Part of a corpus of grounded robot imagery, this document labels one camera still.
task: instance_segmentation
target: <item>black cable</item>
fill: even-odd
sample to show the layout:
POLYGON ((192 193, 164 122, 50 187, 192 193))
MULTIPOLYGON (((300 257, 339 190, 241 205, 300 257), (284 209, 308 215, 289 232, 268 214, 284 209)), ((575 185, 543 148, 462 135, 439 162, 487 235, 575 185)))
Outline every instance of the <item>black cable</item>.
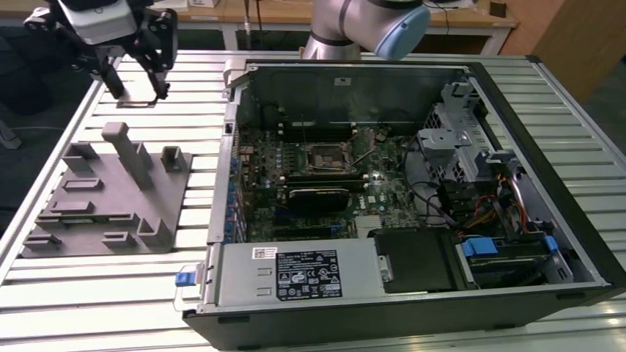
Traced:
POLYGON ((263 44, 263 21, 261 21, 261 7, 259 5, 260 0, 256 0, 256 19, 257 19, 257 41, 260 44, 260 50, 264 50, 265 45, 263 44))
POLYGON ((444 16, 446 16, 446 35, 448 35, 450 34, 450 21, 448 21, 448 10, 447 9, 456 10, 459 7, 458 6, 443 7, 436 2, 432 2, 432 3, 436 5, 436 7, 432 7, 428 4, 423 4, 423 6, 431 8, 431 9, 439 8, 439 9, 443 10, 443 13, 444 13, 444 16))

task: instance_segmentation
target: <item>slotted metal surface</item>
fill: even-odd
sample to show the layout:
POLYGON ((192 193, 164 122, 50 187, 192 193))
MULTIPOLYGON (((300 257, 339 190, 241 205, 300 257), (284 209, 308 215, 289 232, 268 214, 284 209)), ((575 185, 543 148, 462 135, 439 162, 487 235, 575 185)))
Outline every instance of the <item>slotted metal surface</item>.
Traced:
MULTIPOLYGON (((187 51, 168 76, 171 96, 153 109, 117 109, 104 89, 94 87, 76 115, 73 141, 92 142, 98 153, 112 152, 101 141, 100 128, 124 121, 129 137, 145 142, 149 152, 179 145, 192 153, 192 176, 183 204, 176 252, 169 254, 16 259, 18 246, 6 252, 0 286, 0 351, 212 351, 207 341, 187 328, 172 306, 173 274, 204 258, 211 214, 213 170, 225 102, 221 70, 229 58, 295 59, 296 53, 187 51)), ((592 121, 571 105, 540 66, 520 57, 411 56, 409 60, 480 61, 491 73, 530 133, 555 165, 580 207, 626 263, 626 171, 592 121)), ((139 65, 118 65, 122 80, 143 78, 139 65)), ((494 124, 503 146, 507 140, 494 124)), ((48 166, 50 177, 37 190, 44 196, 26 199, 32 211, 21 211, 25 229, 16 231, 21 243, 64 166, 48 166)), ((6 233, 2 238, 8 243, 6 233)), ((183 291, 195 298, 193 287, 183 291)), ((626 349, 626 295, 592 307, 567 309, 524 328, 468 331, 401 339, 335 343, 289 351, 623 351, 626 349)))

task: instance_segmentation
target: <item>blue latch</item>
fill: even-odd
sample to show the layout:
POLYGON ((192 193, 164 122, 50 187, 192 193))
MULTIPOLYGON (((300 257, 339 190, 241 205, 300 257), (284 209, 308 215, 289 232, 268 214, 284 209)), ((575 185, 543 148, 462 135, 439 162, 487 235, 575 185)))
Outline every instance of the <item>blue latch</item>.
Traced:
POLYGON ((176 287, 196 286, 196 273, 177 273, 176 287))
POLYGON ((496 245, 494 244, 492 239, 487 237, 468 238, 460 244, 460 249, 463 250, 466 257, 498 254, 496 245))
POLYGON ((546 236, 544 240, 546 240, 547 249, 550 249, 550 252, 556 252, 558 251, 558 244, 556 244, 555 238, 551 237, 551 236, 546 236))

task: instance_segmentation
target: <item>metal bracket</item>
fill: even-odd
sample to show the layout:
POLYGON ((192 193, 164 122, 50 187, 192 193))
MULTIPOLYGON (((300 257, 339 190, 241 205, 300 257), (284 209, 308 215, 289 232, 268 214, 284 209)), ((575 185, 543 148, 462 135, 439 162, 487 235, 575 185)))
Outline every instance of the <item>metal bracket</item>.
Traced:
POLYGON ((446 166, 458 147, 470 146, 471 140, 462 131, 424 128, 417 132, 419 147, 433 166, 446 166))
POLYGON ((480 152, 474 159, 478 168, 478 176, 488 177, 491 175, 492 165, 508 165, 510 162, 516 161, 518 157, 511 150, 498 151, 494 153, 480 152))
POLYGON ((228 59, 224 63, 224 85, 225 88, 236 86, 244 78, 247 73, 247 62, 245 59, 228 59))

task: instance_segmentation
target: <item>motherboard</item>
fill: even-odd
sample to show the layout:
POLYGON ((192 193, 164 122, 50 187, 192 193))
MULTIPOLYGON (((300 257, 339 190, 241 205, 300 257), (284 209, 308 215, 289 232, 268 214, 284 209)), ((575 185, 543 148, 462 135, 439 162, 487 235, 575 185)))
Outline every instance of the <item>motherboard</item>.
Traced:
POLYGON ((400 170, 408 140, 383 126, 241 128, 245 241, 363 238, 419 226, 400 170))

